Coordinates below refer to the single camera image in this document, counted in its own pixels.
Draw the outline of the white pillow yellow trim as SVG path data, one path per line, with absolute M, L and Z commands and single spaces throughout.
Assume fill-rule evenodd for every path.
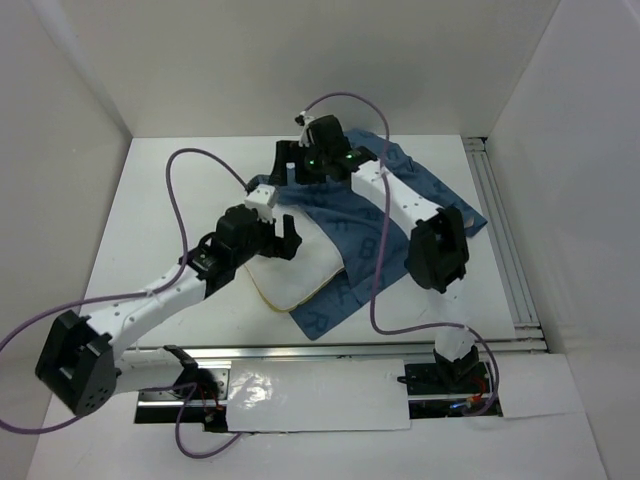
M 274 311 L 291 312 L 309 301 L 344 270 L 342 256 L 328 235 L 296 207 L 277 205 L 274 218 L 290 214 L 302 238 L 292 260 L 255 256 L 245 264 L 263 301 Z

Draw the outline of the blue cartoon print pillowcase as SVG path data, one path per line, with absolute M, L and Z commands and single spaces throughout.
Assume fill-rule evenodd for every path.
M 256 256 L 245 266 L 262 300 L 289 314 L 317 340 L 365 306 L 377 257 L 384 257 L 380 289 L 406 276 L 409 240 L 384 211 L 333 181 L 279 191 L 274 214 L 294 217 L 302 243 L 293 260 Z

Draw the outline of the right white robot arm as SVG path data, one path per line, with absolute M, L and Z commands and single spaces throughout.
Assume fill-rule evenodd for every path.
M 469 250 L 463 213 L 454 204 L 433 202 L 395 176 L 390 169 L 390 142 L 370 149 L 355 145 L 333 115 L 313 119 L 300 114 L 303 131 L 296 141 L 279 140 L 270 184 L 283 189 L 294 181 L 308 193 L 322 191 L 335 182 L 349 191 L 347 206 L 363 200 L 383 212 L 381 237 L 370 293 L 376 295 L 386 278 L 385 251 L 390 225 L 406 237 L 405 270 L 417 285 L 445 295 L 448 287 L 464 278 Z

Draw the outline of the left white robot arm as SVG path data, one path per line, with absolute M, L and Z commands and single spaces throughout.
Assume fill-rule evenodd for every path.
M 176 345 L 125 357 L 142 336 L 178 312 L 221 290 L 256 255 L 292 260 L 302 243 L 292 215 L 265 221 L 244 205 L 229 208 L 213 232 L 168 272 L 172 284 L 118 301 L 88 316 L 67 310 L 51 327 L 36 376 L 77 417 L 90 415 L 113 395 L 163 387 L 184 399 L 203 388 L 219 392 L 215 377 Z

